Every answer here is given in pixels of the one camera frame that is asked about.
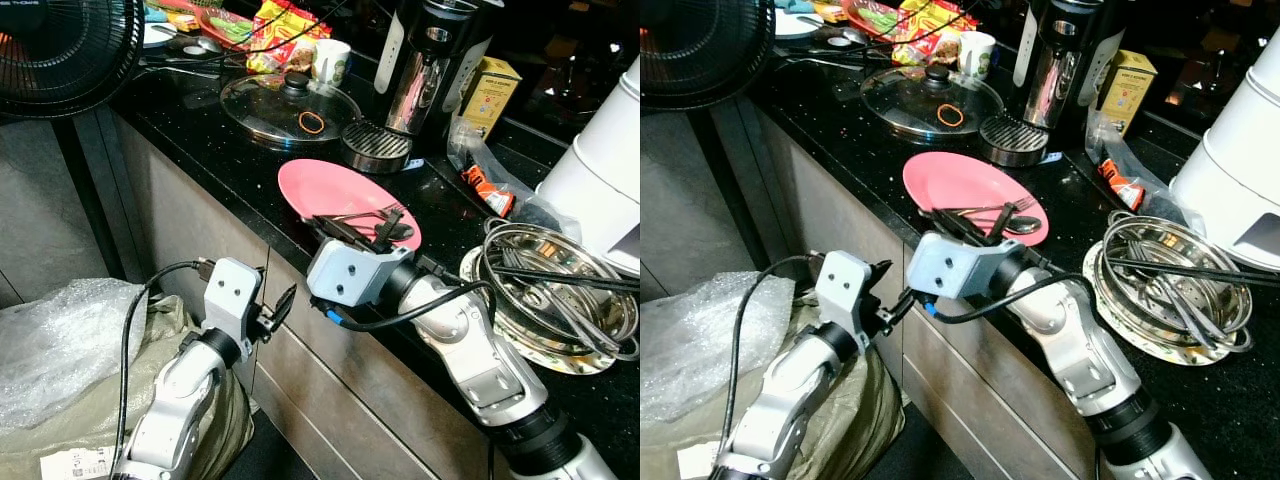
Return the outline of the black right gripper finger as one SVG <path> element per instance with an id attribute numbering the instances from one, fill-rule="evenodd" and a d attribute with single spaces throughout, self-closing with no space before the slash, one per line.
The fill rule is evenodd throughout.
<path id="1" fill-rule="evenodd" d="M 986 234 L 987 244 L 996 244 L 1004 238 L 1005 228 L 1007 227 L 1009 221 L 1015 216 L 1018 210 L 1019 205 L 1016 202 L 1006 202 L 1004 205 L 1004 207 L 1000 210 L 1000 215 L 995 219 L 989 232 Z"/>
<path id="2" fill-rule="evenodd" d="M 408 227 L 401 220 L 404 210 L 397 205 L 379 209 L 376 216 L 381 220 L 374 227 L 372 250 L 378 253 L 389 252 L 396 242 L 408 238 Z"/>
<path id="3" fill-rule="evenodd" d="M 315 215 L 310 218 L 310 225 L 320 230 L 324 236 L 343 241 L 353 248 L 372 252 L 372 243 L 370 239 L 342 218 L 334 215 Z"/>
<path id="4" fill-rule="evenodd" d="M 922 215 L 932 223 L 933 229 L 938 233 L 945 233 L 964 244 L 986 246 L 986 233 L 964 215 L 947 210 L 929 210 L 923 211 Z"/>

